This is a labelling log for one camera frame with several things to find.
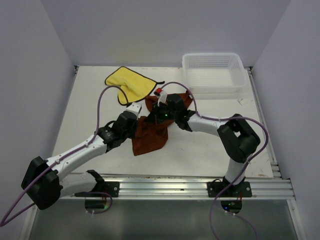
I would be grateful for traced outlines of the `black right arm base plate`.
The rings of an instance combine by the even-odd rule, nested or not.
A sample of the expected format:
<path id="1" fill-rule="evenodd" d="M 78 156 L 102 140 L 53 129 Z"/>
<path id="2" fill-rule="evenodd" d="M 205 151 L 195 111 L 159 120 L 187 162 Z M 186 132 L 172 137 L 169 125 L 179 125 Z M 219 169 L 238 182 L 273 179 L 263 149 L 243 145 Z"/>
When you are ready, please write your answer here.
<path id="1" fill-rule="evenodd" d="M 227 184 L 221 181 L 209 181 L 206 183 L 209 198 L 215 198 Z M 225 190 L 219 198 L 251 198 L 253 196 L 251 185 L 248 181 L 244 181 L 238 185 L 232 185 Z"/>

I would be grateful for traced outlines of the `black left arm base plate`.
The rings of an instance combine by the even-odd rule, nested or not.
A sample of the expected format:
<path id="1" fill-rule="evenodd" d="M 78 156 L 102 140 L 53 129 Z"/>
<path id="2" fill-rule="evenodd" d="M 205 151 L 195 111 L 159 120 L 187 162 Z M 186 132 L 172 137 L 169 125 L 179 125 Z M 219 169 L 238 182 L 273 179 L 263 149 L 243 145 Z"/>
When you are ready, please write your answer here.
<path id="1" fill-rule="evenodd" d="M 75 197 L 105 197 L 102 193 L 109 194 L 112 198 L 119 196 L 120 183 L 118 181 L 98 182 L 89 192 L 75 193 Z"/>

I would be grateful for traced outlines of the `brown microfiber towel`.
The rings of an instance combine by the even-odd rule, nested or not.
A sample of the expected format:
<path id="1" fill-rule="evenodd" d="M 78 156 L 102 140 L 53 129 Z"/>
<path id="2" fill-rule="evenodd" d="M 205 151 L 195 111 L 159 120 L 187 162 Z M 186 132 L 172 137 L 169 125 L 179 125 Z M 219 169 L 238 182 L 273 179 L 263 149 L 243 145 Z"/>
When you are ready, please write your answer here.
<path id="1" fill-rule="evenodd" d="M 131 140 L 134 156 L 144 155 L 163 148 L 169 138 L 168 127 L 174 123 L 166 120 L 161 124 L 153 124 L 146 121 L 146 116 L 138 119 L 135 138 Z"/>

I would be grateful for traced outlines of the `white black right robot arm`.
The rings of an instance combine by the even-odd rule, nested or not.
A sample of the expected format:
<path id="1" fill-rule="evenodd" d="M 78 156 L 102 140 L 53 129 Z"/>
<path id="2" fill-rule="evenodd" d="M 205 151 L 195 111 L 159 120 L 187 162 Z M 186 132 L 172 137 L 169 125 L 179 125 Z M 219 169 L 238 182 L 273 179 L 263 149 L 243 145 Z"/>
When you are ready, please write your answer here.
<path id="1" fill-rule="evenodd" d="M 206 119 L 198 116 L 196 111 L 189 110 L 178 94 L 172 94 L 167 96 L 166 103 L 153 103 L 145 121 L 155 125 L 174 121 L 182 130 L 219 137 L 230 160 L 221 187 L 217 190 L 223 190 L 231 197 L 241 190 L 245 180 L 245 173 L 241 171 L 261 143 L 256 132 L 242 115 L 235 114 L 231 120 L 223 121 Z"/>

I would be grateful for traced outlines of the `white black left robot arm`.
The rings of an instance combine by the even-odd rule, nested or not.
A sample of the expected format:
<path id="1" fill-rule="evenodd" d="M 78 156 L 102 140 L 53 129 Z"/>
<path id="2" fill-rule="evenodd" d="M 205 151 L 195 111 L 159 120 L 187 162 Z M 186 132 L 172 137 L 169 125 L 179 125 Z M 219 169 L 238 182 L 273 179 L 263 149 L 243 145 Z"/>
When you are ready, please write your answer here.
<path id="1" fill-rule="evenodd" d="M 139 110 L 130 106 L 113 122 L 105 125 L 81 144 L 60 155 L 42 159 L 34 158 L 25 173 L 21 187 L 40 209 L 51 207 L 59 198 L 89 192 L 92 196 L 103 193 L 102 178 L 94 170 L 88 170 L 78 177 L 70 173 L 86 162 L 119 147 L 125 140 L 135 136 L 138 127 Z"/>

